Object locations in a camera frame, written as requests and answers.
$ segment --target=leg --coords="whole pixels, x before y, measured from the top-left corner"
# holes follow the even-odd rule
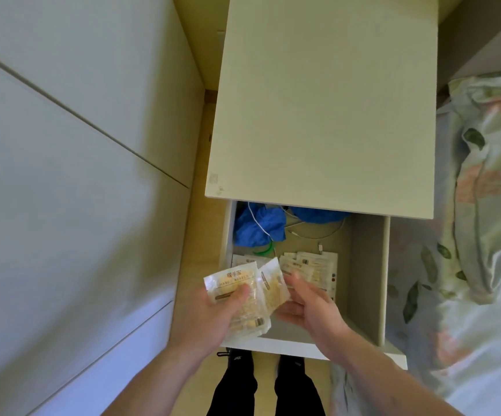
[[[257,388],[252,353],[230,349],[226,373],[214,391],[207,416],[254,416]]]
[[[280,356],[275,394],[278,396],[275,416],[325,416],[316,387],[304,372],[304,358]]]

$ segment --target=drawer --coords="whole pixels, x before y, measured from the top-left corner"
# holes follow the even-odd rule
[[[233,254],[252,254],[260,248],[233,244],[236,201],[227,202],[223,229],[220,267],[231,267]],[[347,217],[343,227],[322,241],[303,239],[287,233],[287,239],[275,244],[277,255],[284,252],[337,252],[337,290],[335,303],[351,328],[374,343],[402,368],[407,358],[385,339],[385,306],[387,293],[387,257],[389,252],[390,217],[355,214]],[[318,238],[337,229],[339,223],[301,224],[295,229],[302,236]],[[225,342],[225,347],[256,350],[276,354],[326,359],[310,335],[302,328],[272,316],[272,328],[260,337],[243,342]]]
[[[437,10],[230,0],[206,196],[432,218]]]

